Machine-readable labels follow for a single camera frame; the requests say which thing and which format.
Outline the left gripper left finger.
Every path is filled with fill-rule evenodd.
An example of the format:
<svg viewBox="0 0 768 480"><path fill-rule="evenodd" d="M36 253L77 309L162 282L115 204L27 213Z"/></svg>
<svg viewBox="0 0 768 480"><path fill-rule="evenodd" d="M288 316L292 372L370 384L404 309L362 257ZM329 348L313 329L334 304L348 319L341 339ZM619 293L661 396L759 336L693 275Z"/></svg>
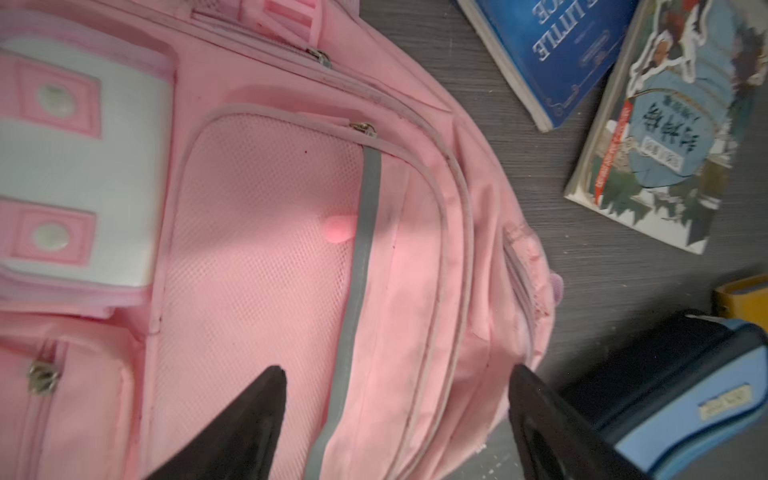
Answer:
<svg viewBox="0 0 768 480"><path fill-rule="evenodd" d="M266 368L152 479L267 479L284 420L287 377Z"/></svg>

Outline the yellow sticky note pad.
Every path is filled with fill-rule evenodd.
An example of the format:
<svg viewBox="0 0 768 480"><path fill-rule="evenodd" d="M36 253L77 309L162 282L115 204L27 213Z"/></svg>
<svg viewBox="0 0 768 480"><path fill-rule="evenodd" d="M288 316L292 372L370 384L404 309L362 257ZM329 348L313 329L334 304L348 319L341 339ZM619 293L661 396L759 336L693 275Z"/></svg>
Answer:
<svg viewBox="0 0 768 480"><path fill-rule="evenodd" d="M719 317L754 323L767 330L767 274L732 281L714 290Z"/></svg>

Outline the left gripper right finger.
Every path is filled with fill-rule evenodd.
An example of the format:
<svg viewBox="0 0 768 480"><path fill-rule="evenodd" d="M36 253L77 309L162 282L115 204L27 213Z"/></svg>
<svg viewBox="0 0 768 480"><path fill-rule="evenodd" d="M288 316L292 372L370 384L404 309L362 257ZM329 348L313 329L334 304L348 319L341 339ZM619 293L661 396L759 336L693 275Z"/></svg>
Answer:
<svg viewBox="0 0 768 480"><path fill-rule="evenodd" d="M509 380L509 421L526 479L647 479L526 365Z"/></svg>

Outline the illustrated comic book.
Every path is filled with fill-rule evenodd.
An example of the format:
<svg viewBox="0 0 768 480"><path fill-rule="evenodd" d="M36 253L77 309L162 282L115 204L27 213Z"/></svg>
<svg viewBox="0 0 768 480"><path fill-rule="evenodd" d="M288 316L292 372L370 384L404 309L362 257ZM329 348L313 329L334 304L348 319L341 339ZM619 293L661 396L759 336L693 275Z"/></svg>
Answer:
<svg viewBox="0 0 768 480"><path fill-rule="evenodd" d="M702 254L766 76L765 2L641 2L565 197Z"/></svg>

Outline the blue pencil case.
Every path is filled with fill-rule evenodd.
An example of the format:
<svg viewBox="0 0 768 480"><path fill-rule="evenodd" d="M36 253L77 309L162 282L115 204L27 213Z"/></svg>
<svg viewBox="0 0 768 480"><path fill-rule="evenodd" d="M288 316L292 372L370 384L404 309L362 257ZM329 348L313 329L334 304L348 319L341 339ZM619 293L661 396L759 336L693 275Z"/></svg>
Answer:
<svg viewBox="0 0 768 480"><path fill-rule="evenodd" d="M684 310L560 395L637 468L671 479L766 413L767 334Z"/></svg>

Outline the blue Little Prince book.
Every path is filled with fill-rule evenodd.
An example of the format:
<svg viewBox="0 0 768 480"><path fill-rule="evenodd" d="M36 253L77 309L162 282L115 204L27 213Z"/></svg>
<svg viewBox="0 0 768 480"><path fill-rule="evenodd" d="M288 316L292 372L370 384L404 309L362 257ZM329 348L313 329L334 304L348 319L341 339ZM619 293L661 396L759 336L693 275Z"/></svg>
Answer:
<svg viewBox="0 0 768 480"><path fill-rule="evenodd" d="M536 128L559 128L617 61L638 6L626 0L459 0Z"/></svg>

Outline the pink student backpack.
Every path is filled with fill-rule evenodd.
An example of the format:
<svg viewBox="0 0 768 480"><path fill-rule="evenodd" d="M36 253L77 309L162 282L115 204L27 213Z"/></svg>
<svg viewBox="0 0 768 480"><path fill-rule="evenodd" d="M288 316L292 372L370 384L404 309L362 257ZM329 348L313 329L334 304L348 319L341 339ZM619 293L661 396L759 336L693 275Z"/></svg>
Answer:
<svg viewBox="0 0 768 480"><path fill-rule="evenodd" d="M2 3L3 478L152 479L278 365L267 479L440 479L557 282L357 2Z"/></svg>

